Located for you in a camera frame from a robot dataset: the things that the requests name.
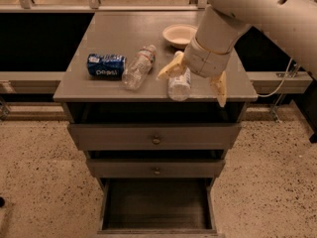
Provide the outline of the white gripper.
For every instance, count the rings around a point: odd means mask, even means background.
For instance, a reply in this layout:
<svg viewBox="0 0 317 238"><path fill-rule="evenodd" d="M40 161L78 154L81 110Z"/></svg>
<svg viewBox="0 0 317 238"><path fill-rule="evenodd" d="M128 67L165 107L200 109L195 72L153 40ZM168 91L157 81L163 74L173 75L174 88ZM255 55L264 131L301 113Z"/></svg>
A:
<svg viewBox="0 0 317 238"><path fill-rule="evenodd" d="M224 71L227 67L233 44L229 40L210 40L204 43L194 37L184 53L176 52L173 60L162 68L158 80L181 76L186 66L195 74L211 77L210 86L221 107L227 102L227 77Z"/></svg>

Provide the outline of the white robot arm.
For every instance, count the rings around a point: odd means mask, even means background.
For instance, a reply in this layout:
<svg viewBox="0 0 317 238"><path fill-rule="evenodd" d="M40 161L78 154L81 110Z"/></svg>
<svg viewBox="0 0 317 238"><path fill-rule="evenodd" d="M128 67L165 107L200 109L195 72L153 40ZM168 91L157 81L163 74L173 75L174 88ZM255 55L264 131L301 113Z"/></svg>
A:
<svg viewBox="0 0 317 238"><path fill-rule="evenodd" d="M305 70L317 74L317 3L312 0L207 0L195 36L159 73L188 69L210 80L218 103L227 101L225 69L237 40L251 27L262 31Z"/></svg>

